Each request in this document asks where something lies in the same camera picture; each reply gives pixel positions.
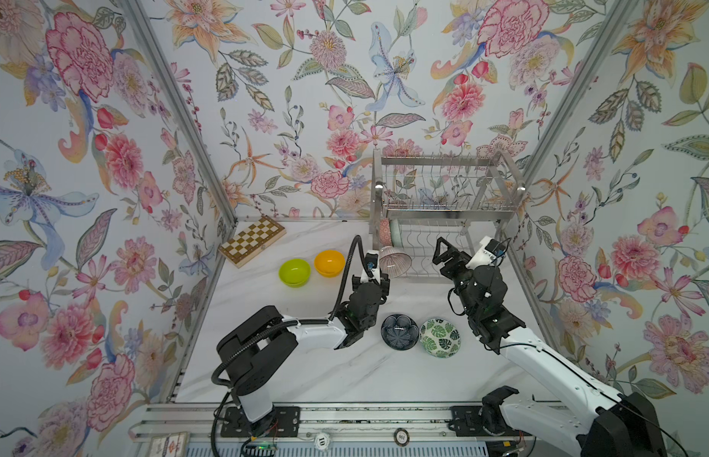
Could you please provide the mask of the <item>pink striped ceramic bowl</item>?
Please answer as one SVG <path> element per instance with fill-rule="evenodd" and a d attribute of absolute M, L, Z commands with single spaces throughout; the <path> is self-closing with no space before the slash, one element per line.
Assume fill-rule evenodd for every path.
<path fill-rule="evenodd" d="M 412 257 L 402 249 L 385 246 L 378 252 L 378 267 L 380 272 L 390 278 L 404 276 L 413 264 Z"/>

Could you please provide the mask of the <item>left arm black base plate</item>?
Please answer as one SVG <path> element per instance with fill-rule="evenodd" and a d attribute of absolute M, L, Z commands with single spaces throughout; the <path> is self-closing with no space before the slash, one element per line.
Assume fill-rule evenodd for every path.
<path fill-rule="evenodd" d="M 296 438 L 299 436 L 300 407 L 274 407 L 257 422 L 248 420 L 242 407 L 226 409 L 219 436 L 222 438 Z"/>

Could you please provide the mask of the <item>two-tier steel dish rack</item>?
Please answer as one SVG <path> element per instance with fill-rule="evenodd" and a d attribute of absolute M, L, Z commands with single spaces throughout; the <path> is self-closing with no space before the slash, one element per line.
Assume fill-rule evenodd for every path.
<path fill-rule="evenodd" d="M 438 281 L 432 262 L 438 237 L 460 251 L 474 251 L 477 230 L 498 234 L 525 192 L 523 175 L 507 152 L 400 156 L 375 150 L 369 221 L 373 246 L 383 248 L 379 222 L 398 220 L 399 249 L 413 259 L 401 278 Z"/>

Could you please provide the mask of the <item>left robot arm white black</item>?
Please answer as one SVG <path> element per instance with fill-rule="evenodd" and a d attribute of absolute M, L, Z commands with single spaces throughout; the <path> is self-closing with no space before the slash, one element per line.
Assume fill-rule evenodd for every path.
<path fill-rule="evenodd" d="M 220 364 L 211 381 L 226 388 L 251 426 L 273 417 L 267 383 L 296 350 L 344 350 L 377 323 L 390 293 L 389 275 L 365 268 L 352 278 L 353 291 L 327 318 L 295 318 L 267 306 L 217 344 Z"/>

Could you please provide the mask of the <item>pale green ceramic bowl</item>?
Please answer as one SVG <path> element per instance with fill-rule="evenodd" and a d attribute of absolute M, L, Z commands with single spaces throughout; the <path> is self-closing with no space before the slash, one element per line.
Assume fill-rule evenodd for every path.
<path fill-rule="evenodd" d="M 402 230 L 398 220 L 390 220 L 390 233 L 392 245 L 396 248 L 401 248 L 403 246 Z"/>

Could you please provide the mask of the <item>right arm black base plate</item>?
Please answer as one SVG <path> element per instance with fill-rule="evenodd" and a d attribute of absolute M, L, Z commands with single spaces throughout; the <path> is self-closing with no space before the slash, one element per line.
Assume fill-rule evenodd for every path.
<path fill-rule="evenodd" d="M 525 434 L 508 426 L 500 407 L 495 406 L 453 406 L 449 430 L 457 437 L 519 437 Z"/>

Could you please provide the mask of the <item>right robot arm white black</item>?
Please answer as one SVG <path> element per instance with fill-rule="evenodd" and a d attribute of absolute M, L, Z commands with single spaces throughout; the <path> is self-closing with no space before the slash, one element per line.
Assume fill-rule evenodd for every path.
<path fill-rule="evenodd" d="M 505 252 L 505 244 L 491 237 L 483 238 L 474 254 L 440 237 L 433 262 L 452 281 L 462 313 L 486 350 L 526 371 L 563 408 L 512 401 L 518 390 L 503 386 L 482 398 L 473 424 L 493 436 L 523 431 L 571 456 L 667 455 L 664 430 L 649 400 L 581 371 L 506 308 L 508 287 L 498 265 Z"/>

